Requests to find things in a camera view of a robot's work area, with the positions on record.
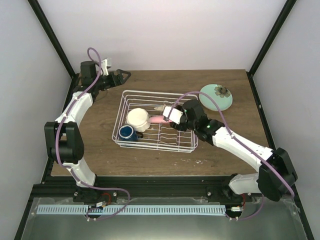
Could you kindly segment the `dark blue ceramic mug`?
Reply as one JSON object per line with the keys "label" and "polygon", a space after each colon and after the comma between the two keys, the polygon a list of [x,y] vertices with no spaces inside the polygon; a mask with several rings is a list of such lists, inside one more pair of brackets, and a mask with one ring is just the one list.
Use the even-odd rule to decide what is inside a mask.
{"label": "dark blue ceramic mug", "polygon": [[142,132],[136,131],[131,125],[123,125],[118,130],[118,137],[121,141],[137,142],[144,135]]}

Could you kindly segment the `mint green flower plate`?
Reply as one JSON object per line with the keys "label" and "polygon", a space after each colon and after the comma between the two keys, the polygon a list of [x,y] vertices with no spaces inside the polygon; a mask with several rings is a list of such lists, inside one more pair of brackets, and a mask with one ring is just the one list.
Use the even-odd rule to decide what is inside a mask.
{"label": "mint green flower plate", "polygon": [[[225,86],[220,84],[205,85],[202,87],[200,92],[210,96],[216,102],[221,111],[227,110],[233,103],[233,96],[231,92]],[[218,111],[212,101],[203,94],[199,95],[199,101],[205,108],[215,112]]]}

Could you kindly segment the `yellow woven bamboo tray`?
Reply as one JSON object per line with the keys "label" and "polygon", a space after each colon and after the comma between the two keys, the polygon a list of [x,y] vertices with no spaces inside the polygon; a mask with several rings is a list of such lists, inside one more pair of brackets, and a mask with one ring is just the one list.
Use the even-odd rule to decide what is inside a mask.
{"label": "yellow woven bamboo tray", "polygon": [[157,106],[154,108],[155,111],[163,112],[166,108],[166,105]]}

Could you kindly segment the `pink plate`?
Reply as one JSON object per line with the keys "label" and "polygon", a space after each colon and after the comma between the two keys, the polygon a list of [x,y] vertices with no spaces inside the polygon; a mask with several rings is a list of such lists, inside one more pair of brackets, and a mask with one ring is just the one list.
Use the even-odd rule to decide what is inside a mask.
{"label": "pink plate", "polygon": [[150,124],[169,124],[172,121],[171,120],[165,120],[165,117],[163,115],[155,115],[155,116],[151,116],[148,119],[148,122]]}

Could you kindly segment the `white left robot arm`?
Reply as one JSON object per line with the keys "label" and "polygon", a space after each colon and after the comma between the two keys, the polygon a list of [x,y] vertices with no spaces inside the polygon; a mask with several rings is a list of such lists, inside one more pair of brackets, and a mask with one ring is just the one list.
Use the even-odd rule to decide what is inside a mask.
{"label": "white left robot arm", "polygon": [[91,202],[101,198],[102,189],[95,185],[96,175],[84,158],[85,145],[79,126],[100,92],[121,86],[131,77],[129,71],[109,71],[109,68],[108,59],[81,62],[80,74],[65,110],[55,121],[44,125],[48,157],[66,169],[77,186],[86,188],[84,195]]}

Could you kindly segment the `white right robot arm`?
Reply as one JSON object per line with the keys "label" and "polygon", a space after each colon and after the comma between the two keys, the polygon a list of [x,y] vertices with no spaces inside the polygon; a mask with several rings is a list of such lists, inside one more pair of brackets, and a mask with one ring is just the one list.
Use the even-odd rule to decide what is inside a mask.
{"label": "white right robot arm", "polygon": [[271,149],[256,144],[230,130],[226,123],[210,119],[198,100],[183,105],[167,106],[164,118],[177,131],[193,131],[197,138],[223,149],[249,164],[254,174],[236,174],[222,188],[223,198],[229,202],[241,194],[262,194],[278,202],[286,194],[294,195],[292,186],[298,179],[291,158],[283,148]]}

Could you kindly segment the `white scalloped bowl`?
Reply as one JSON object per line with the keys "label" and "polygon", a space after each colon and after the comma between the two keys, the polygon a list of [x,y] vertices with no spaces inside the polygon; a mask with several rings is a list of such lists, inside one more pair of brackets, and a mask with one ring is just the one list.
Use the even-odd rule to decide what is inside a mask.
{"label": "white scalloped bowl", "polygon": [[134,108],[126,115],[126,123],[136,132],[145,132],[150,127],[149,113],[143,108]]}

